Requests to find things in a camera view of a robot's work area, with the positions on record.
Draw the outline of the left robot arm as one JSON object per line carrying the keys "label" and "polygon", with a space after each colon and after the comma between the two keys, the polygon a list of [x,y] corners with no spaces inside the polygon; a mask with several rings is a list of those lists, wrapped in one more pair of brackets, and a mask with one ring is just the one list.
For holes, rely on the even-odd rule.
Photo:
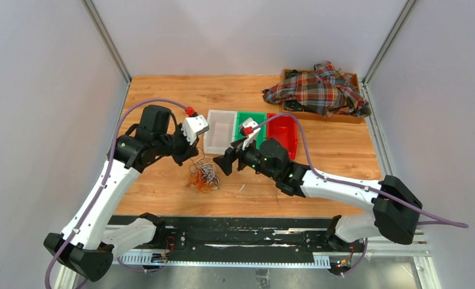
{"label": "left robot arm", "polygon": [[148,105],[139,123],[113,138],[101,176],[81,208],[61,232],[45,238],[54,263],[96,282],[115,260],[137,246],[172,251],[175,241],[167,235],[165,221],[151,213],[114,232],[105,229],[124,194],[147,167],[164,157],[182,165],[198,154],[199,137],[209,124],[193,108],[185,107],[185,112],[186,118],[178,123],[171,109]]}

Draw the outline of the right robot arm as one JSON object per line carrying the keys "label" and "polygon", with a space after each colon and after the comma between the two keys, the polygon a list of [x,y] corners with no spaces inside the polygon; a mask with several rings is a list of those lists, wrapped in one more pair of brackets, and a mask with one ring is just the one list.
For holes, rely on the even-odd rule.
{"label": "right robot arm", "polygon": [[238,170],[250,167],[272,179],[276,188],[289,196],[335,200],[362,209],[354,216],[333,217],[325,236],[332,250],[341,251],[356,240],[370,237],[382,236],[402,245],[414,240],[423,205],[396,176],[360,180],[312,170],[291,160],[287,149],[275,139],[264,141],[259,148],[235,141],[214,162],[225,175],[232,173],[234,162]]}

